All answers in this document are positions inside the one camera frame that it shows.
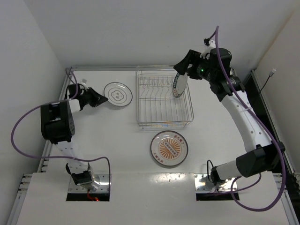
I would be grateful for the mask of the orange sunburst plate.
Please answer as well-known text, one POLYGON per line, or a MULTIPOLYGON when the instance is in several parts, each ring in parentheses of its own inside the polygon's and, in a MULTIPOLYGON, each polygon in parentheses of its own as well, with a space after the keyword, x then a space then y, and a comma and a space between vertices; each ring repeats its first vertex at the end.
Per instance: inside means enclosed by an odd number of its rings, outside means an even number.
POLYGON ((150 154, 161 167, 174 168, 182 164, 189 152, 186 139, 178 132, 157 133, 150 142, 150 154))

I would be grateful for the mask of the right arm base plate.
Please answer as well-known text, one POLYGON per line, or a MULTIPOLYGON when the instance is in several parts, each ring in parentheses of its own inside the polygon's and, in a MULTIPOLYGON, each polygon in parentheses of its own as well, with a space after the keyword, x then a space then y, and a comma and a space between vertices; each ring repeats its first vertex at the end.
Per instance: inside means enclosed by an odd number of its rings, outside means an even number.
POLYGON ((196 173, 194 174, 195 192, 197 194, 220 194, 229 193, 231 191, 231 185, 233 178, 226 179, 223 183, 214 185, 209 181, 207 174, 196 173))

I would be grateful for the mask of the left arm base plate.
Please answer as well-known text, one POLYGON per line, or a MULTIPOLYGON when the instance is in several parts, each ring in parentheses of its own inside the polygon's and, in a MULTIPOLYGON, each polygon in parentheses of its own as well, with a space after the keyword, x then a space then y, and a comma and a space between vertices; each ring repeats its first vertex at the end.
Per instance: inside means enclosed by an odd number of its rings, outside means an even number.
POLYGON ((68 193, 82 194, 90 191, 92 194, 108 194, 109 193, 109 178, 108 174, 95 174, 95 180, 88 185, 76 185, 72 178, 68 185, 68 193))

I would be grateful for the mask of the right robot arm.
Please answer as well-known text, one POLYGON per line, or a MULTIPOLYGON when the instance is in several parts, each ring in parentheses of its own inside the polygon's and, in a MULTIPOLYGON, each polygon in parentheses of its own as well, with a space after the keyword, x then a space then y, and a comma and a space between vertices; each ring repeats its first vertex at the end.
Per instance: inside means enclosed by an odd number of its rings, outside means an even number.
POLYGON ((230 70, 231 54, 189 51, 175 68, 91 71, 107 97, 77 115, 84 155, 106 156, 120 173, 198 172, 216 158, 213 183, 271 171, 283 164, 283 144, 257 117, 230 70))

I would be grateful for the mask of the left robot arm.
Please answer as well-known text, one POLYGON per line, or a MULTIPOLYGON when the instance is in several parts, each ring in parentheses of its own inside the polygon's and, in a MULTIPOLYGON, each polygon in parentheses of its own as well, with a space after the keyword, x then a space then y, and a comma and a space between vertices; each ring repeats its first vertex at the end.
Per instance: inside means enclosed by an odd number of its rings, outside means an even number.
POLYGON ((73 114, 82 111, 86 105, 97 107, 108 98, 84 84, 71 84, 66 88, 65 99, 44 104, 40 107, 41 133, 44 139, 55 145, 66 160, 66 171, 73 182, 87 190, 96 191, 100 187, 100 178, 90 165, 91 160, 83 158, 76 144, 73 114))

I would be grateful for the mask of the white plate green lettered rim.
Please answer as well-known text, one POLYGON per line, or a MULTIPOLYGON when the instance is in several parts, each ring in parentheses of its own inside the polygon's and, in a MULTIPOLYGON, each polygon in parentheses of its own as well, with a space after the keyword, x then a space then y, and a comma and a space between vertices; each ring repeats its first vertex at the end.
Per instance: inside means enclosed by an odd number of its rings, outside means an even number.
POLYGON ((185 91, 188 82, 188 75, 185 73, 184 75, 176 74, 173 84, 172 91, 175 98, 179 98, 185 91))

